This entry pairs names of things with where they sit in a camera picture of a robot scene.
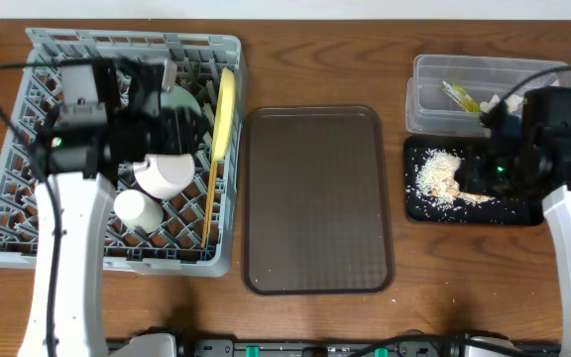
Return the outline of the white pink bowl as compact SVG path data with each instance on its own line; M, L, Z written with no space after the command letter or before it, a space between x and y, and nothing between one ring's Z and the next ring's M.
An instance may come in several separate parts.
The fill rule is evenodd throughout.
M143 162L132 165L137 184L148 195L171 199L192 182L195 163L191 154L147 154Z

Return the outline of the white cup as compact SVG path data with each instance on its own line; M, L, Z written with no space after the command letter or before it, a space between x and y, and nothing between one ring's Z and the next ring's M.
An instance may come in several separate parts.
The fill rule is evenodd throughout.
M117 194L113 210L129 229L141 229L146 233L157 230L164 218L162 207L148 195L135 189Z

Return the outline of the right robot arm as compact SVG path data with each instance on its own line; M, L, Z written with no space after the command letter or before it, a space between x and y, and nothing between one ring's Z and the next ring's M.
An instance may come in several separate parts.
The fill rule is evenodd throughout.
M562 303L561 355L571 356L571 88L528 91L522 114L504 99L480 117L490 139L468 152L460 184L468 192L537 200L554 246Z

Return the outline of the green snack wrapper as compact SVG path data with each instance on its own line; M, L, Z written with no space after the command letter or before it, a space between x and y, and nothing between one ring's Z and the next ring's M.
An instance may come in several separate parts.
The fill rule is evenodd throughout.
M475 101L460 85L442 82L443 92L452 99L461 109L469 113L480 113L480 104Z

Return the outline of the light blue bowl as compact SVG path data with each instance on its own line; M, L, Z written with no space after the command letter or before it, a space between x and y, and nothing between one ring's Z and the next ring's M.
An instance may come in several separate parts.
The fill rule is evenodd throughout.
M163 92L160 102L162 109L174 109L197 117L202 115L201 107L195 97L179 85L176 85L171 91Z

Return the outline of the pile of rice grains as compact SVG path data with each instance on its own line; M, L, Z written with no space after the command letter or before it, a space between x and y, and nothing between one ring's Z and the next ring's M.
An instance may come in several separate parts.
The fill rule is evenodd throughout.
M449 211L456 211L467 207L479 207L484 204L472 205L461 199L457 199L452 204L446 204L431 196L427 191L431 188L433 178L437 176L438 172L451 173L456 180L454 176L457 170L462 167L463 161L455 154L435 149L428 149L424 158L425 162L416 166L416 179L413 190L417 194L417 197L425 202L428 207L448 213Z

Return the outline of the yellow plate bowl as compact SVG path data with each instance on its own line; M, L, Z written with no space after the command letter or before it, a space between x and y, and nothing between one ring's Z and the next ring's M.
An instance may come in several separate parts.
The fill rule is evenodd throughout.
M228 68L224 68L220 80L213 129L211 154L213 163L222 161L228 150L235 112L235 87L236 79L234 72Z

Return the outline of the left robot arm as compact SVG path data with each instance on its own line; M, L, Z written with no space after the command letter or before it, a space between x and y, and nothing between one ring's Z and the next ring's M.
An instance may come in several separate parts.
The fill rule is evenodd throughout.
M23 356L105 356L104 240L119 168L131 166L156 230L158 204L195 176L198 114L175 102L170 59L59 64L63 99L30 145L39 248Z

